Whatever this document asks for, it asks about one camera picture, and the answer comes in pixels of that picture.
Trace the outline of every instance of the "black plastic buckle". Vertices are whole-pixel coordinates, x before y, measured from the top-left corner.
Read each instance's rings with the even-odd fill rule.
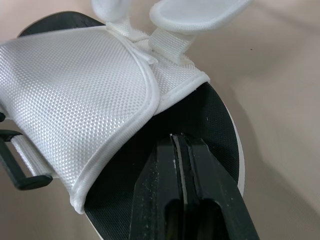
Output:
[[[21,135],[21,133],[11,130],[0,130],[0,162],[13,185],[19,190],[38,189],[49,185],[53,180],[52,176],[39,175],[26,177],[14,156],[12,156],[6,142],[10,142],[14,136],[18,135]]]
[[[0,123],[3,122],[5,119],[6,119],[6,115],[0,112]]]

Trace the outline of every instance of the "beige background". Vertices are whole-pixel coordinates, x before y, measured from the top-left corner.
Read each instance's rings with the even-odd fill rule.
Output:
[[[152,32],[155,0],[133,0]],[[244,200],[262,240],[320,239],[320,1],[256,0],[188,51],[229,108],[244,148]],[[0,42],[59,11],[94,17],[89,0],[0,0]],[[13,128],[10,122],[1,128]],[[99,239],[62,184],[13,189],[0,167],[0,238]]]

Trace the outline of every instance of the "black plastic bracket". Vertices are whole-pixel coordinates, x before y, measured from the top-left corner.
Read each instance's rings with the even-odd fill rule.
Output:
[[[11,130],[0,130],[0,162],[9,175],[13,185],[19,190],[32,190],[45,187],[53,180],[52,176],[39,175],[26,177],[14,156],[11,154],[6,142],[10,142],[14,136],[21,135],[20,132]]]
[[[134,190],[130,240],[258,240],[237,184],[200,138],[172,135]]]

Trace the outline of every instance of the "white strap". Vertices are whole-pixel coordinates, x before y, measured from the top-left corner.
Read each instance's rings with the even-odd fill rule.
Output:
[[[57,178],[58,175],[48,164],[44,157],[36,150],[36,147],[24,135],[14,136],[11,143],[21,156],[24,164],[33,176],[49,175]]]
[[[150,10],[158,28],[149,42],[154,51],[177,65],[198,33],[216,29],[240,13],[251,0],[161,0]]]
[[[240,13],[251,0],[161,0],[150,19],[170,32],[194,35],[216,29]]]
[[[94,13],[105,23],[124,18],[130,4],[131,0],[91,0]]]
[[[151,35],[149,46],[158,54],[181,66],[192,63],[184,53],[195,38],[195,35],[169,32],[158,27]]]

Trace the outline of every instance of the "white velcro strap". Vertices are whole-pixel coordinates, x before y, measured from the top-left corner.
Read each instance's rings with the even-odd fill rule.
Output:
[[[91,0],[94,13],[105,23],[124,18],[130,4],[131,0]]]
[[[150,10],[158,27],[181,34],[216,29],[240,13],[251,0],[161,0]]]
[[[251,0],[161,0],[150,10],[158,27],[151,35],[154,51],[183,65],[184,53],[198,33],[216,29],[240,13]]]
[[[133,42],[149,38],[149,36],[146,33],[132,28],[128,16],[118,19],[116,21],[107,21],[105,23],[105,26],[108,30],[114,31]]]
[[[11,143],[33,176],[49,175],[53,178],[58,178],[55,170],[24,135],[14,136],[11,139]]]
[[[184,53],[193,43],[195,35],[183,35],[157,28],[149,41],[150,47],[177,65],[192,63]]]

